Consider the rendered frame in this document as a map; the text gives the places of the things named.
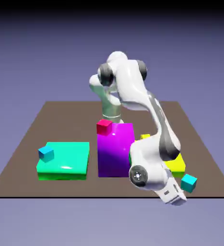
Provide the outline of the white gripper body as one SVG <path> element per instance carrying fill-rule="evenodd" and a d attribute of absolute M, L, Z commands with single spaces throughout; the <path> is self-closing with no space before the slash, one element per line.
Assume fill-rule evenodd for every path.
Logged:
<path fill-rule="evenodd" d="M 155 193 L 161 198 L 165 204 L 180 206 L 187 201 L 187 198 L 179 187 L 174 177 L 169 177 L 166 186 Z"/>

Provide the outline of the small teal cube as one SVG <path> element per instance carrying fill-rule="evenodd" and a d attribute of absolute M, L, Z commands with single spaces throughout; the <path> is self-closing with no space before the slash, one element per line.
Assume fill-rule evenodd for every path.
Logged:
<path fill-rule="evenodd" d="M 185 174 L 181 179 L 181 189 L 192 193 L 196 187 L 197 178 L 189 174 Z"/>

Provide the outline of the small red cube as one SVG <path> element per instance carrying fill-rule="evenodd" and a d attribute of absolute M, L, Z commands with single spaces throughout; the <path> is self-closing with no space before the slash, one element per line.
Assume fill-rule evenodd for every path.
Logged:
<path fill-rule="evenodd" d="M 98 135 L 108 135 L 112 132 L 113 122 L 106 119 L 101 119 L 96 124 L 96 133 Z"/>

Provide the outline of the small blue cube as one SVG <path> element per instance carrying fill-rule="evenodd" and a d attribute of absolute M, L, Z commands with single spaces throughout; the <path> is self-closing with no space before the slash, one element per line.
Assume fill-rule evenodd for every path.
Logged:
<path fill-rule="evenodd" d="M 38 155 L 43 162 L 48 162 L 54 159 L 54 149 L 50 146 L 44 146 L 38 149 Z"/>

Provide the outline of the large yellow box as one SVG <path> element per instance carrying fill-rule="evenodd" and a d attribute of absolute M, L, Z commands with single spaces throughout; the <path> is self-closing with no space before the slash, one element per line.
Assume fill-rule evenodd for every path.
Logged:
<path fill-rule="evenodd" d="M 159 133 L 132 143 L 130 159 L 130 172 L 136 167 L 145 170 L 148 182 L 166 181 L 170 176 L 181 178 L 185 173 L 186 166 L 178 149 L 170 157 Z"/>

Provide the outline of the large magenta box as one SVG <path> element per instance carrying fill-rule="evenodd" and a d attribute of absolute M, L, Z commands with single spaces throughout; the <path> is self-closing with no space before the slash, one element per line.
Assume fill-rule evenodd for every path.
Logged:
<path fill-rule="evenodd" d="M 98 176 L 128 177 L 129 152 L 134 141 L 132 123 L 113 123 L 110 134 L 97 134 Z"/>

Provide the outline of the large green box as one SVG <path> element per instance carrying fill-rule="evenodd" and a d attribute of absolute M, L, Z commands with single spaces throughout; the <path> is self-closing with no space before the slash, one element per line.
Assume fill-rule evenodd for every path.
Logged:
<path fill-rule="evenodd" d="M 36 171 L 39 180 L 86 180 L 90 143 L 47 142 L 54 149 L 54 159 L 39 159 Z"/>

